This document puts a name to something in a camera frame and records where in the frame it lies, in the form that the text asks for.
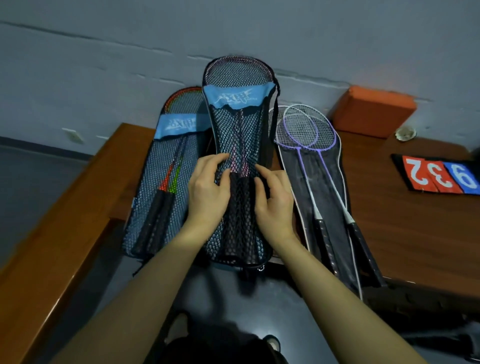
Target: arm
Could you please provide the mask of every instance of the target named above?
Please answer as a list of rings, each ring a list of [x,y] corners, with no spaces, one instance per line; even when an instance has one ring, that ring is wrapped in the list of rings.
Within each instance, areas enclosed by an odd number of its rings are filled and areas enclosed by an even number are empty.
[[[230,199],[229,170],[214,182],[228,154],[200,158],[189,182],[189,215],[178,235],[93,317],[52,363],[143,363],[195,256]]]
[[[341,364],[422,363],[424,359],[300,244],[293,233],[293,196],[285,171],[257,166],[258,226],[292,275],[313,318]]]

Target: score flip board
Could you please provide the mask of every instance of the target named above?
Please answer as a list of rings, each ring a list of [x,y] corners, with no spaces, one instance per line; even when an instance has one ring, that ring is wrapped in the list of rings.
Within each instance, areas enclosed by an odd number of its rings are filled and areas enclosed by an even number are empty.
[[[392,154],[392,160],[411,190],[443,194],[478,194],[478,165],[473,161]]]

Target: hand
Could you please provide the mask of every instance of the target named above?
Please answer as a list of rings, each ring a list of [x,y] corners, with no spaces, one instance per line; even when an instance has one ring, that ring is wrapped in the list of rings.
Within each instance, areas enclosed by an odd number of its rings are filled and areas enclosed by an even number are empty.
[[[222,173],[219,186],[215,184],[215,172],[229,155],[221,153],[200,158],[188,182],[188,218],[182,230],[188,229],[202,244],[213,234],[227,209],[230,169]]]
[[[275,246],[291,238],[296,239],[292,227],[293,195],[290,181],[284,170],[271,171],[255,165],[267,180],[270,198],[267,200],[264,184],[255,177],[255,215],[260,231],[275,249]]]

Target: wooden table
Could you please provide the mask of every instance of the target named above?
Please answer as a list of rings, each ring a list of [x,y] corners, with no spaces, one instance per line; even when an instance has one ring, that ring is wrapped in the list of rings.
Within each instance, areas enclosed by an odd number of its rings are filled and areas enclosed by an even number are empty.
[[[121,125],[1,271],[2,363],[35,355],[102,238],[127,218],[153,135]],[[392,152],[462,159],[466,150],[422,139],[341,137],[353,215],[382,273],[480,298],[480,198],[409,192],[389,160]]]

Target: forearm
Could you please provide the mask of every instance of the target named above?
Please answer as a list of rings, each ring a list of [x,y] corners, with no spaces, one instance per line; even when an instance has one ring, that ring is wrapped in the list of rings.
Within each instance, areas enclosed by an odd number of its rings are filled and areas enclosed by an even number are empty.
[[[426,363],[295,238],[291,240],[274,248],[339,363]]]
[[[202,244],[182,229],[53,363],[142,363]]]

